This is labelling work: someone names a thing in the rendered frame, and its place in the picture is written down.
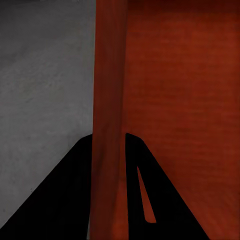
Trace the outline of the storage box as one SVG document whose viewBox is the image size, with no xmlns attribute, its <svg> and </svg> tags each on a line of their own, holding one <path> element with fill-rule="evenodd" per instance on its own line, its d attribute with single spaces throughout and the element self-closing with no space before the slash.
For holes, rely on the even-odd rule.
<svg viewBox="0 0 240 240">
<path fill-rule="evenodd" d="M 240 0 L 96 0 L 89 240 L 129 240 L 127 133 L 209 240 L 240 240 Z"/>
</svg>

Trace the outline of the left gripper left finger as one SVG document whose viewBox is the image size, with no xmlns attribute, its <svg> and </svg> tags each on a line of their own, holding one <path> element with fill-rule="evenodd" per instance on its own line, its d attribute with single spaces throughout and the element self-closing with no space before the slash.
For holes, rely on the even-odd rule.
<svg viewBox="0 0 240 240">
<path fill-rule="evenodd" d="M 0 240 L 86 240 L 93 134 L 81 138 L 0 229 Z"/>
</svg>

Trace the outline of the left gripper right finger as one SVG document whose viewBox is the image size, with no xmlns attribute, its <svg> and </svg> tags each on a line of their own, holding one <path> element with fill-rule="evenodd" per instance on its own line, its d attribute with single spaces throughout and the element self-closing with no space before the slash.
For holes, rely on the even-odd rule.
<svg viewBox="0 0 240 240">
<path fill-rule="evenodd" d="M 145 142 L 125 135 L 129 240 L 210 240 Z M 145 220 L 139 167 L 156 223 Z"/>
</svg>

